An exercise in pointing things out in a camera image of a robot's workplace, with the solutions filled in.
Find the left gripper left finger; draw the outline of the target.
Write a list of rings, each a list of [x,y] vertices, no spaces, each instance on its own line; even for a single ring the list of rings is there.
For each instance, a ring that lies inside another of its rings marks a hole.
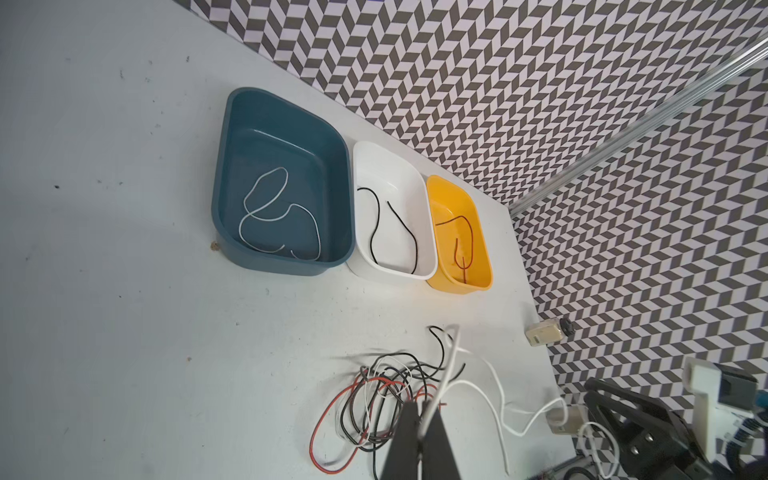
[[[382,480],[417,480],[420,443],[417,436],[420,423],[415,402],[403,404],[394,437],[391,441],[380,478]]]

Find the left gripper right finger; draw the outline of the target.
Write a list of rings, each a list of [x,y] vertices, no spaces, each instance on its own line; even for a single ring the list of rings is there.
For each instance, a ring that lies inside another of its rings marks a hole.
[[[422,439],[422,479],[461,479],[440,410],[433,415]]]

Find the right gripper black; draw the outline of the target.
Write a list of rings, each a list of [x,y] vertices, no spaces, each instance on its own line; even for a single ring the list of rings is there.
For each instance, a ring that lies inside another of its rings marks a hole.
[[[705,437],[662,401],[613,382],[585,383],[590,419],[618,445],[619,463],[635,479],[715,479]]]

